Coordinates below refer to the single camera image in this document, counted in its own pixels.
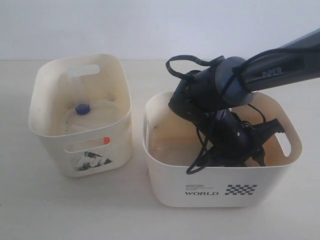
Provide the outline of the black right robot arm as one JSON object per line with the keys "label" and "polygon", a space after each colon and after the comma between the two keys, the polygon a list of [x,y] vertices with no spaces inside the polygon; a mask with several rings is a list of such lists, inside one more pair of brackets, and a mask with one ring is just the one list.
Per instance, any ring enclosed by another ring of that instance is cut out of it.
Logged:
{"label": "black right robot arm", "polygon": [[205,61],[176,55],[165,67],[179,79],[168,107],[195,126],[201,144],[187,174],[206,167],[243,167],[248,159],[264,166],[264,143],[283,133],[283,126],[278,119],[252,124],[233,108],[251,106],[260,90],[318,78],[320,32],[314,30],[249,59],[219,56]]}

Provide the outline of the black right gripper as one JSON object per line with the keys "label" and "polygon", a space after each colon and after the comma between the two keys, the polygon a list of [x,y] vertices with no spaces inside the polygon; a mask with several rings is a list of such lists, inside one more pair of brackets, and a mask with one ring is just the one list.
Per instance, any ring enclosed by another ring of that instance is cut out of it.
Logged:
{"label": "black right gripper", "polygon": [[276,133],[284,132],[276,118],[252,125],[226,109],[218,111],[215,121],[210,117],[196,129],[212,144],[197,161],[198,167],[244,167],[250,158],[264,167],[263,145]]}

